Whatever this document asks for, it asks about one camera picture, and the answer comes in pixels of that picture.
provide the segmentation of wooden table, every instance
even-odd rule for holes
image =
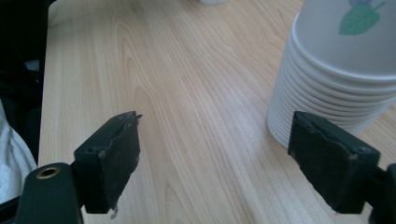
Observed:
[[[49,12],[39,163],[70,163],[135,110],[141,158],[119,215],[86,223],[366,223],[336,215],[269,133],[266,113],[303,0],[58,0]],[[396,161],[392,107],[359,137]]]

